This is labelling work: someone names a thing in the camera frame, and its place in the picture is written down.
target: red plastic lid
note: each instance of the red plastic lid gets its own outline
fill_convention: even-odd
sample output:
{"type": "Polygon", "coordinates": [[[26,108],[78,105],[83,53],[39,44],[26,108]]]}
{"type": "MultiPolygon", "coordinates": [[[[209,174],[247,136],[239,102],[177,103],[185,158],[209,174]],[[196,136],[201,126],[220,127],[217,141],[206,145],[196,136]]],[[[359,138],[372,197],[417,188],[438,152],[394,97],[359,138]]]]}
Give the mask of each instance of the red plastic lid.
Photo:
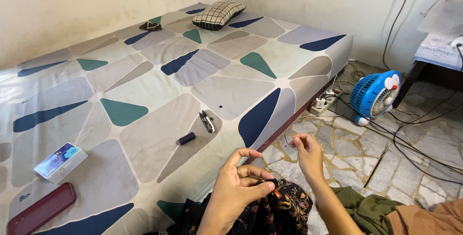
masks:
{"type": "Polygon", "coordinates": [[[8,222],[8,235],[30,235],[71,206],[77,195],[72,183],[64,183],[8,222]]]}

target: teal triangle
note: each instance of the teal triangle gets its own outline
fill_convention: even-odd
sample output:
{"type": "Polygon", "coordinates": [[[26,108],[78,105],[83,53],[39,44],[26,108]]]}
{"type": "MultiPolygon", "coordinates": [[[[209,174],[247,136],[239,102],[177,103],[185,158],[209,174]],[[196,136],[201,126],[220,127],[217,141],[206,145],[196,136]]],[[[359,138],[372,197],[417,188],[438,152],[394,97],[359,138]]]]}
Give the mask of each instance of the teal triangle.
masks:
{"type": "Polygon", "coordinates": [[[195,42],[201,44],[200,32],[198,30],[196,30],[196,29],[193,29],[191,31],[185,31],[183,33],[183,36],[189,38],[192,41],[195,41],[195,42]]]}
{"type": "Polygon", "coordinates": [[[183,205],[185,205],[181,202],[166,202],[163,200],[159,200],[156,204],[163,213],[169,216],[169,218],[171,218],[174,222],[177,222],[180,214],[182,213],[183,205]]]}
{"type": "Polygon", "coordinates": [[[153,18],[153,19],[149,20],[149,22],[159,24],[159,23],[161,23],[161,16],[153,18]]]}
{"type": "Polygon", "coordinates": [[[276,78],[269,65],[265,62],[259,53],[251,52],[239,60],[243,65],[249,66],[265,75],[276,78]]]}
{"type": "Polygon", "coordinates": [[[148,113],[148,109],[143,106],[118,102],[106,98],[102,98],[100,101],[114,125],[129,125],[148,113]]]}
{"type": "Polygon", "coordinates": [[[108,64],[108,62],[104,60],[78,58],[77,61],[81,65],[82,69],[86,71],[91,71],[108,64]]]}

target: blue fan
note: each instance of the blue fan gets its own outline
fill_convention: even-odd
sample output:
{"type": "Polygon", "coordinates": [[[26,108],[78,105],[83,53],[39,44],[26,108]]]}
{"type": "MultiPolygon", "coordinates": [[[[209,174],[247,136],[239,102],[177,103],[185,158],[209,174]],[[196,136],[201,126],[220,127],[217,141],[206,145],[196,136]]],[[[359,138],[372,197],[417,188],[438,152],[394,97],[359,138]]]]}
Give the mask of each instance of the blue fan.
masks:
{"type": "Polygon", "coordinates": [[[366,125],[392,108],[401,87],[401,74],[390,70],[361,78],[350,94],[350,105],[358,113],[355,122],[366,125]]]}

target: black floral garment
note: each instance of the black floral garment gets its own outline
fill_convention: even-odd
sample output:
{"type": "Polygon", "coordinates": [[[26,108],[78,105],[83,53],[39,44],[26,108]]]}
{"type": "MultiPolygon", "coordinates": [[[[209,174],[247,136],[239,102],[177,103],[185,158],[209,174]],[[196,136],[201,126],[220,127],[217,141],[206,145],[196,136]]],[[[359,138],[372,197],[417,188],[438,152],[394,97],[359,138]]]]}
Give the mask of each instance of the black floral garment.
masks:
{"type": "Polygon", "coordinates": [[[268,196],[251,202],[227,235],[304,235],[312,200],[297,184],[285,179],[273,182],[275,189],[268,196]]]}
{"type": "MultiPolygon", "coordinates": [[[[260,180],[256,185],[263,182],[273,182],[275,189],[246,206],[227,235],[307,234],[306,222],[313,205],[310,197],[299,185],[285,179],[260,180]]],[[[202,204],[187,199],[176,224],[166,232],[145,235],[195,235],[210,197],[209,193],[202,204]]]]}

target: white wall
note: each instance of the white wall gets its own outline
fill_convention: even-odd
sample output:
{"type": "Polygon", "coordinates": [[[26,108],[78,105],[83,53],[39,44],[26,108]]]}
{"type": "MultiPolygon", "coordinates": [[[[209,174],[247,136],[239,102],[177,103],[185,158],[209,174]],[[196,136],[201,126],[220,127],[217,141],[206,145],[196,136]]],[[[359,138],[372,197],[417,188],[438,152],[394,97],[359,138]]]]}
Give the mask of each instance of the white wall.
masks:
{"type": "Polygon", "coordinates": [[[0,0],[0,69],[218,0],[0,0]]]}
{"type": "MultiPolygon", "coordinates": [[[[354,35],[351,58],[383,67],[381,57],[390,26],[403,0],[235,0],[252,12],[297,24],[354,35]]],[[[408,0],[393,31],[386,63],[408,72],[426,34],[416,31],[437,0],[408,0]]]]}

